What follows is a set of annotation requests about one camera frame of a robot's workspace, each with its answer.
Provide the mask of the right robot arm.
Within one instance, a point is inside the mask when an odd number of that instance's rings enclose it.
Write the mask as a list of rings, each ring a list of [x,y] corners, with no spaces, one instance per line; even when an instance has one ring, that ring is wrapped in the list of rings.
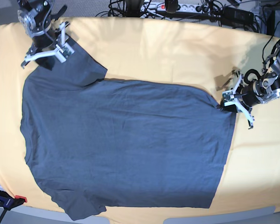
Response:
[[[32,39],[32,45],[21,64],[25,68],[29,62],[35,61],[39,66],[52,70],[54,58],[65,62],[73,52],[66,43],[65,29],[69,25],[63,22],[53,29],[52,22],[57,21],[67,10],[67,5],[52,14],[53,0],[19,0],[18,20],[23,25],[25,33]]]

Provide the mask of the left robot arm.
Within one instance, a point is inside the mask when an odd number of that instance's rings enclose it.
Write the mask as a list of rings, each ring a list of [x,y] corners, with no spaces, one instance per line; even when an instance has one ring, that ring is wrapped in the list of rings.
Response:
[[[222,93],[221,107],[232,112],[251,114],[252,107],[280,98],[280,39],[263,62],[261,73],[255,69],[235,73],[233,87]]]

